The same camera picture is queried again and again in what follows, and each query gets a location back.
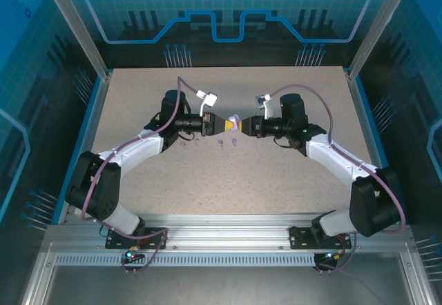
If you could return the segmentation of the blue table edge strip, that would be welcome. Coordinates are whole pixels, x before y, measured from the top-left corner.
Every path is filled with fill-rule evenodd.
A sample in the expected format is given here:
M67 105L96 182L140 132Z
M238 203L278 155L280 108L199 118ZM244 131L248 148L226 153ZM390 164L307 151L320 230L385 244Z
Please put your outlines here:
M392 203L394 212L397 212L399 215L402 213L404 224L406 224L407 220L405 214L407 211L403 202L403 194L398 182L398 177L394 170L388 166L381 139L374 122L374 117L359 77L355 80L349 80L349 90L352 94L352 99L361 124L370 159L372 164L376 166L376 174L390 189L396 201L391 198L381 184L374 180L376 186L381 190L381 197L385 197L388 202Z
M68 204L66 203L65 196L68 191L68 186L72 178L77 160L79 156L87 150L93 147L97 127L101 117L101 113L104 107L106 94L111 82L112 73L109 74L107 79L97 78L93 87L92 94L90 96L86 112L81 123L77 141L66 171L64 182L61 186L59 199L55 207L55 211L52 215L51 224L63 224L68 210Z

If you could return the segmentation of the aluminium enclosure post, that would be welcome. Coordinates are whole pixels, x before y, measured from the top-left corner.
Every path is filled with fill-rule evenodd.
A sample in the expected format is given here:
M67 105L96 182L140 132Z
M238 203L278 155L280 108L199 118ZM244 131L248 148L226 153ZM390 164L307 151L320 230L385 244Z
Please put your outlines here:
M355 57L353 58L353 61L350 64L348 73L349 83L356 81L359 72L362 70L387 24L391 21L391 18L400 2L401 0L384 0L367 32L367 35L363 39L355 54Z
M108 81L109 71L72 0L53 0L87 56L97 76Z

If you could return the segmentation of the grey metal shelf plate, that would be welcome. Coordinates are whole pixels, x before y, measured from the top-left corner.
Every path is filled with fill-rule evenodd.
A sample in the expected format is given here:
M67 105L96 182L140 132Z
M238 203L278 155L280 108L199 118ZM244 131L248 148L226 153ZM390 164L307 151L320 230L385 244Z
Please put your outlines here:
M357 254L338 273L307 267L150 267L39 260L19 305L442 305L417 255Z

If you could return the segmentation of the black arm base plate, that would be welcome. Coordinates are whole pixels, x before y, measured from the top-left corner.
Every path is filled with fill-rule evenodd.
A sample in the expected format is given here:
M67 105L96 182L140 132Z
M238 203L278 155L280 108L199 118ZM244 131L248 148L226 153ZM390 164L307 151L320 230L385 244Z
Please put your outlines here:
M145 236L160 231L162 228L142 227L135 231L134 236ZM115 231L109 230L106 236L105 248L112 250L128 250L132 246L139 245L142 250L155 250L159 245L164 233L151 237L149 239L129 239L123 237Z
M351 249L352 242L348 234L327 236L319 227L296 227L289 229L289 241L292 250Z

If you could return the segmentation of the aluminium mounting rail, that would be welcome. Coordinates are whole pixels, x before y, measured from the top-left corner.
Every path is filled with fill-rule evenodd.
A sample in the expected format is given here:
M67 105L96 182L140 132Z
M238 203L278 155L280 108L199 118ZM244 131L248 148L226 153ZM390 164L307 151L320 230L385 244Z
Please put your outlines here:
M147 226L167 227L166 251L173 252L289 252L289 228L308 227L315 214L279 215L145 215ZM105 250L95 222L70 216L47 228L43 248L53 252Z

